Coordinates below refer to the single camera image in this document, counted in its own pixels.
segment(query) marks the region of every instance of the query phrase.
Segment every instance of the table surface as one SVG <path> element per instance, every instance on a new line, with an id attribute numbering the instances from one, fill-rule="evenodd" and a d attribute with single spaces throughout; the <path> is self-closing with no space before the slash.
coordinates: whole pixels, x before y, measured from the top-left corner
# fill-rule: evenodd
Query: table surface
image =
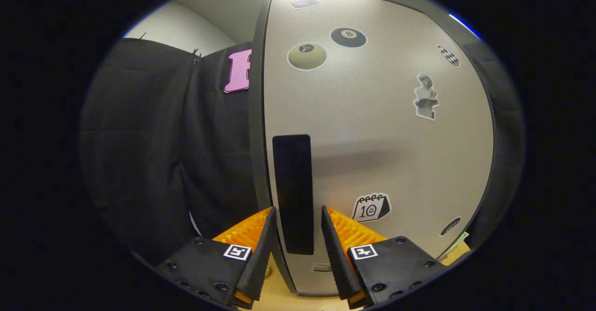
<path id="1" fill-rule="evenodd" d="M 449 252 L 447 258 L 441 261 L 441 264 L 449 266 L 468 251 L 470 251 L 470 247 L 462 242 L 453 251 Z M 347 301 L 340 300 L 336 296 L 316 297 L 292 294 L 279 274 L 273 257 L 270 257 L 269 265 L 271 274 L 264 280 L 260 301 L 255 302 L 253 311 L 349 311 Z"/>

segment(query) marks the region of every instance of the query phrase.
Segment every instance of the sticker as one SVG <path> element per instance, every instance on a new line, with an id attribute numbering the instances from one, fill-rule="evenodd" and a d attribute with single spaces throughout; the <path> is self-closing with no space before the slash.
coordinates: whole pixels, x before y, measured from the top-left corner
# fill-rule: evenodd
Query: sticker
<path id="1" fill-rule="evenodd" d="M 246 261 L 246 258 L 249 256 L 250 253 L 250 247 L 230 245 L 228 249 L 224 252 L 223 256 L 237 258 L 238 260 Z"/>
<path id="2" fill-rule="evenodd" d="M 318 263 L 314 262 L 312 264 L 312 271 L 317 271 L 319 273 L 328 273 L 328 272 L 332 271 L 332 265 L 331 264 L 318 264 Z"/>
<path id="3" fill-rule="evenodd" d="M 443 46 L 439 46 L 438 44 L 437 48 L 439 48 L 441 54 L 443 54 L 443 56 L 447 59 L 447 61 L 449 61 L 449 63 L 451 63 L 451 65 L 456 68 L 460 66 L 460 60 L 458 60 L 452 52 L 443 48 Z"/>
<path id="4" fill-rule="evenodd" d="M 350 27 L 336 28 L 329 36 L 335 43 L 348 48 L 360 48 L 368 42 L 364 33 Z"/>
<path id="5" fill-rule="evenodd" d="M 416 107 L 416 115 L 421 118 L 434 120 L 434 107 L 438 107 L 437 92 L 433 89 L 433 80 L 425 73 L 417 75 L 420 86 L 413 89 L 416 99 L 413 101 Z"/>
<path id="6" fill-rule="evenodd" d="M 391 212 L 389 195 L 381 192 L 364 195 L 356 199 L 352 219 L 356 222 L 372 222 L 379 220 Z"/>
<path id="7" fill-rule="evenodd" d="M 291 7 L 299 10 L 301 8 L 307 8 L 307 7 L 313 7 L 313 6 L 317 6 L 320 3 L 316 0 L 301 0 L 301 1 L 296 1 L 296 3 L 291 3 Z"/>
<path id="8" fill-rule="evenodd" d="M 327 52 L 320 44 L 304 42 L 290 49 L 287 60 L 288 64 L 296 70 L 312 71 L 327 63 Z"/>
<path id="9" fill-rule="evenodd" d="M 243 50 L 228 56 L 232 61 L 230 81 L 223 88 L 223 92 L 230 93 L 249 88 L 249 70 L 251 69 L 252 49 Z"/>
<path id="10" fill-rule="evenodd" d="M 441 231 L 441 234 L 439 236 L 442 237 L 443 235 L 447 234 L 447 232 L 449 232 L 452 228 L 459 224 L 460 221 L 461 217 L 455 218 L 454 221 L 450 222 L 447 226 L 445 226 L 445 228 Z"/>
<path id="11" fill-rule="evenodd" d="M 354 260 L 362 260 L 364 258 L 377 256 L 377 251 L 374 250 L 373 245 L 364 245 L 358 247 L 351 247 Z"/>

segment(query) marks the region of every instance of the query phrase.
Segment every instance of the label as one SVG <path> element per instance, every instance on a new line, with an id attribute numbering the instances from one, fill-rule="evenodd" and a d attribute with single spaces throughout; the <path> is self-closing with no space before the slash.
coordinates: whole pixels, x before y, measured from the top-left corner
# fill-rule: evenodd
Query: label
<path id="1" fill-rule="evenodd" d="M 330 264 L 318 264 L 313 262 L 312 264 L 312 271 L 317 271 L 319 273 L 328 273 L 332 271 L 332 265 Z"/>

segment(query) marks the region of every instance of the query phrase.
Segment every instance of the calendar sticker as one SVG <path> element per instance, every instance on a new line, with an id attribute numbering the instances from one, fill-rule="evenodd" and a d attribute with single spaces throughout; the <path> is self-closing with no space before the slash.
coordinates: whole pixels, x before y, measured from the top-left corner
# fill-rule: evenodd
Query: calendar sticker
<path id="1" fill-rule="evenodd" d="M 391 212 L 389 195 L 382 192 L 364 195 L 356 199 L 352 219 L 356 222 L 372 222 L 379 220 Z"/>

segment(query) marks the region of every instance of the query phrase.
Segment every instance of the checkered sticker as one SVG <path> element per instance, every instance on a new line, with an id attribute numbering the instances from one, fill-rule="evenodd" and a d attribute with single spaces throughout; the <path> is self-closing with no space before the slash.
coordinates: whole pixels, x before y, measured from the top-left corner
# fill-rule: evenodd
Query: checkered sticker
<path id="1" fill-rule="evenodd" d="M 377 251 L 374 250 L 373 245 L 364 245 L 358 247 L 351 247 L 354 260 L 362 260 L 364 258 L 377 256 Z"/>
<path id="2" fill-rule="evenodd" d="M 439 48 L 441 54 L 447 59 L 447 61 L 449 61 L 449 63 L 451 63 L 451 65 L 456 68 L 460 66 L 460 60 L 458 60 L 452 52 L 443 48 L 443 46 L 437 45 L 437 48 Z"/>
<path id="3" fill-rule="evenodd" d="M 250 247 L 230 245 L 224 252 L 223 256 L 230 258 L 237 258 L 238 260 L 246 261 L 246 258 L 251 253 Z"/>

